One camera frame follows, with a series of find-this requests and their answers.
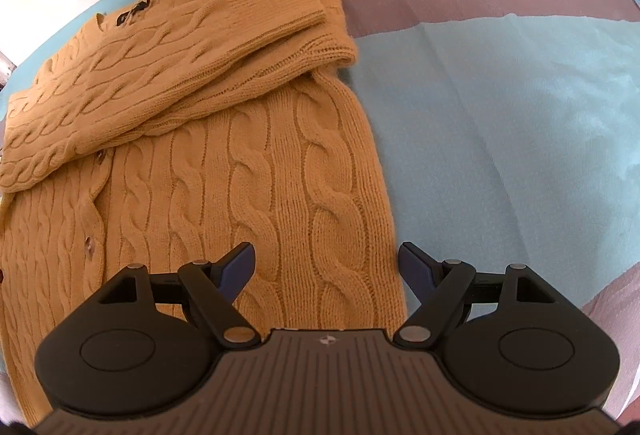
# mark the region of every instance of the ribbed plate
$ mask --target ribbed plate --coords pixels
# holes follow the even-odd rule
[[[95,421],[61,411],[40,435],[612,435],[594,409],[523,420],[473,403],[434,357],[393,347],[382,331],[275,331],[226,354],[196,394],[154,417]]]

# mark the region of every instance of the button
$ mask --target button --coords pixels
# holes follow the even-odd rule
[[[84,240],[84,249],[90,257],[94,255],[95,242],[92,237],[86,237]]]
[[[120,14],[120,16],[118,16],[118,19],[116,20],[116,27],[119,27],[126,21],[129,12],[130,11],[123,12],[122,14]]]
[[[139,1],[138,4],[131,10],[131,13],[134,14],[135,12],[146,9],[150,3],[151,0]]]

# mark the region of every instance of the tan knit cardigan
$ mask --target tan knit cardigan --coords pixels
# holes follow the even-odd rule
[[[396,240],[340,0],[151,0],[95,17],[10,101],[0,335],[31,425],[42,338],[132,262],[251,241],[236,302],[271,328],[396,328]],[[166,312],[179,314],[178,310]]]

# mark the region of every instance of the black plastic mount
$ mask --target black plastic mount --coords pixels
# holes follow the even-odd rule
[[[411,243],[398,264],[421,306],[389,340],[396,351],[433,354],[461,393],[507,415],[556,418],[604,403],[620,364],[615,345],[530,268],[478,273]],[[254,269],[254,248],[242,243],[176,274],[150,275],[139,264],[120,271],[36,352],[52,406],[85,418],[153,415],[200,388],[223,354],[268,345],[232,305]],[[182,306],[187,322],[160,313],[159,303]],[[467,321],[476,303],[497,310]]]

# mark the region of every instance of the blue bedsheet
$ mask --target blue bedsheet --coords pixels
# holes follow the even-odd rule
[[[0,112],[94,13],[136,1],[101,0],[61,29]],[[360,60],[343,77],[399,243],[479,271],[527,263],[578,306],[640,261],[640,6],[614,1],[381,0],[415,20],[385,26],[345,0]]]

